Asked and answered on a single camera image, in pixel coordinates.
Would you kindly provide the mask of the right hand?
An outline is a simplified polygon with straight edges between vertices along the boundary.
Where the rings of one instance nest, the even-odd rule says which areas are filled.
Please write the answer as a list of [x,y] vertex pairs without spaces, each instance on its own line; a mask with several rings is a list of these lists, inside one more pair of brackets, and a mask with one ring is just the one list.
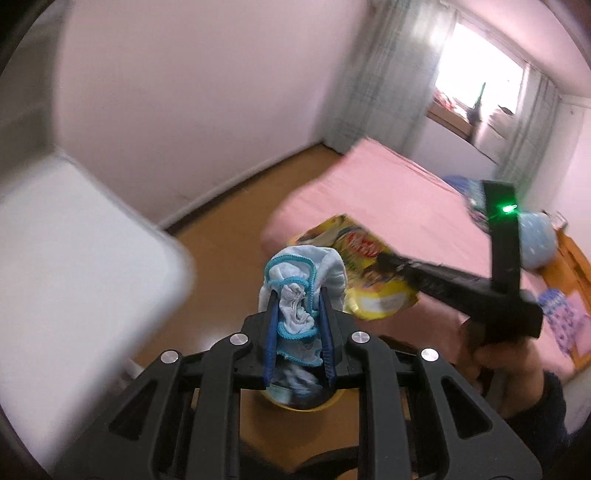
[[474,349],[472,322],[467,320],[460,330],[461,349],[457,370],[476,389],[481,387],[478,377],[483,369],[505,376],[500,400],[495,410],[504,419],[533,407],[542,397],[544,370],[535,341],[529,337],[517,342],[489,344]]

